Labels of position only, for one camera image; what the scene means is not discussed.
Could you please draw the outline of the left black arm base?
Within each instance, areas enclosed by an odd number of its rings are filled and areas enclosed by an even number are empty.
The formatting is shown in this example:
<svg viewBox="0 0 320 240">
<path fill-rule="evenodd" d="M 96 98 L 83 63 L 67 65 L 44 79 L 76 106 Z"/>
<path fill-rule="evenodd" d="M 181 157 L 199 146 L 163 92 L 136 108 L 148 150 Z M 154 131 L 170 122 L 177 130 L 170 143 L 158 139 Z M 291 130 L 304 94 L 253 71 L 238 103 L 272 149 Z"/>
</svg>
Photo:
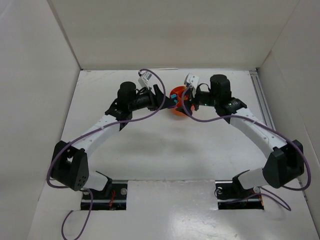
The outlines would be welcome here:
<svg viewBox="0 0 320 240">
<path fill-rule="evenodd" d="M 107 196 L 103 196 L 96 190 L 91 192 L 93 211 L 124 211 L 127 208 L 128 181 L 126 180 L 115 180 Z"/>
</svg>

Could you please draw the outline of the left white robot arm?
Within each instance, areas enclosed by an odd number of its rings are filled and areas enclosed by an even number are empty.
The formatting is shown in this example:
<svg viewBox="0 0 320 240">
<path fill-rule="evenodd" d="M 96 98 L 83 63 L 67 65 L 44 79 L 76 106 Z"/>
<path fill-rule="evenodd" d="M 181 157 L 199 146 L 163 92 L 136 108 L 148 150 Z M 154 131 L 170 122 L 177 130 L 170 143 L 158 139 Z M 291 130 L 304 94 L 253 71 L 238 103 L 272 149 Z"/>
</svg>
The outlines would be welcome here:
<svg viewBox="0 0 320 240">
<path fill-rule="evenodd" d="M 117 91 L 117 98 L 93 127 L 69 143 L 60 141 L 55 145 L 49 178 L 74 191 L 91 189 L 107 192 L 112 180 L 89 167 L 93 152 L 131 122 L 134 111 L 148 109 L 156 112 L 175 105 L 175 101 L 157 85 L 137 90 L 133 82 L 123 82 Z"/>
</svg>

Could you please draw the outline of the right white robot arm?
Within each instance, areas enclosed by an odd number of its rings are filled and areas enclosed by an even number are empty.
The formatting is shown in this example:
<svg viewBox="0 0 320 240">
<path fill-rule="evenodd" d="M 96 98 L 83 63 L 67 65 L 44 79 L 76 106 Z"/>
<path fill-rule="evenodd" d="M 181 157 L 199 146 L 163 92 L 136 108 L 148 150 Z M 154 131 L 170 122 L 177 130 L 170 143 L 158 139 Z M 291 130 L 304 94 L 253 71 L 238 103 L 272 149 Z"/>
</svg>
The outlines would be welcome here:
<svg viewBox="0 0 320 240">
<path fill-rule="evenodd" d="M 211 76 L 207 91 L 201 90 L 199 77 L 191 73 L 186 76 L 184 85 L 179 112 L 191 117 L 199 106 L 213 107 L 218 119 L 224 119 L 241 131 L 266 157 L 263 167 L 237 174 L 226 186 L 217 185 L 220 199 L 240 199 L 263 186 L 279 189 L 304 173 L 311 174 L 302 144 L 260 122 L 243 101 L 232 96 L 230 81 L 225 75 Z"/>
</svg>

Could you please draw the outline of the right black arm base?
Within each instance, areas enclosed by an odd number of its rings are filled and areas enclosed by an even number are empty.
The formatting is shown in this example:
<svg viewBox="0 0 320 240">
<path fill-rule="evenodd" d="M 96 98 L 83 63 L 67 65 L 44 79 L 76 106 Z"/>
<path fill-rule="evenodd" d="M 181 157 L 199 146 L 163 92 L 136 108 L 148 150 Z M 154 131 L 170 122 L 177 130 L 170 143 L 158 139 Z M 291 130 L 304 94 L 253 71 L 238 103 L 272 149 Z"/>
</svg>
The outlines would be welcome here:
<svg viewBox="0 0 320 240">
<path fill-rule="evenodd" d="M 264 210 L 260 193 L 257 187 L 236 192 L 231 180 L 215 182 L 214 195 L 219 210 Z"/>
</svg>

